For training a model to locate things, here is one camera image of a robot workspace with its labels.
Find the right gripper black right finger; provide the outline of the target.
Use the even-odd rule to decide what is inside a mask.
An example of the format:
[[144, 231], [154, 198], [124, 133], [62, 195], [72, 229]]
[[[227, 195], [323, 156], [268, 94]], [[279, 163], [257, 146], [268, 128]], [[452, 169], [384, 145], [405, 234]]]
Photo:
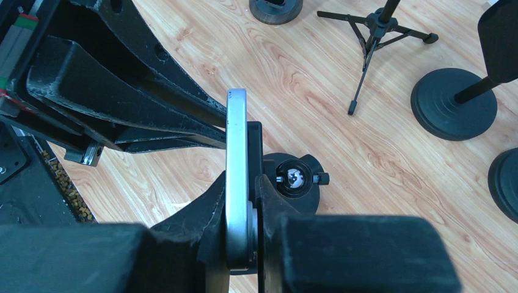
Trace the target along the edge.
[[461, 292], [437, 230], [405, 215], [301, 214], [267, 176], [260, 197], [260, 292]]

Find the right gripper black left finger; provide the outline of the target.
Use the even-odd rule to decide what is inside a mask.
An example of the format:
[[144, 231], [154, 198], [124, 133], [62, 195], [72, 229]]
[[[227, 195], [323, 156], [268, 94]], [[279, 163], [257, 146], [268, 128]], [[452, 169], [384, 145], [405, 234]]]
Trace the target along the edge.
[[2, 225], [2, 292], [225, 292], [225, 177], [173, 216], [136, 223]]

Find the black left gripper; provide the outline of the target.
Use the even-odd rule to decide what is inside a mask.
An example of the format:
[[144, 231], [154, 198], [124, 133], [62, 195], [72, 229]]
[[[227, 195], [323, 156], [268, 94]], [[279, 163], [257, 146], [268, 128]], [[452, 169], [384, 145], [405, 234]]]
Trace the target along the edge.
[[224, 149], [226, 108], [133, 1], [2, 1], [1, 121], [95, 167], [107, 149]]

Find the grey round stand base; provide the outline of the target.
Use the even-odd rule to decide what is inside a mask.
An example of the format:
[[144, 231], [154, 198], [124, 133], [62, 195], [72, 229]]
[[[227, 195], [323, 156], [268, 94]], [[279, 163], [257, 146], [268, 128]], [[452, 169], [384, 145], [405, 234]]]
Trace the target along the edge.
[[303, 0], [249, 0], [249, 10], [262, 23], [281, 25], [294, 20], [300, 14], [303, 3]]

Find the black phone stand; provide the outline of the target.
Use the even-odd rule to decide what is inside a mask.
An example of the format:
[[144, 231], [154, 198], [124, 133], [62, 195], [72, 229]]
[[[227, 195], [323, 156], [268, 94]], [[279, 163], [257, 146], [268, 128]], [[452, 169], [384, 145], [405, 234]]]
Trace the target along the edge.
[[419, 124], [441, 139], [462, 141], [487, 131], [497, 115], [500, 84], [459, 68], [434, 70], [414, 86], [410, 105]]
[[495, 204], [517, 223], [517, 148], [504, 151], [493, 160], [487, 180]]
[[337, 231], [345, 216], [318, 215], [329, 174], [313, 156], [263, 154], [262, 125], [247, 123], [252, 260], [246, 275], [281, 284], [329, 284], [345, 259]]

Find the black smartphone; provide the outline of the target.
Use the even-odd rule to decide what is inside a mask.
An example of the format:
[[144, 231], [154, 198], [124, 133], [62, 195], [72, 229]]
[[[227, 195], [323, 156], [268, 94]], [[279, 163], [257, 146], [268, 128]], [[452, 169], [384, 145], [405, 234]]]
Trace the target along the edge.
[[497, 1], [477, 29], [489, 79], [498, 84], [517, 79], [517, 1]]
[[250, 269], [258, 245], [258, 216], [249, 198], [246, 89], [227, 94], [225, 255], [231, 271]]

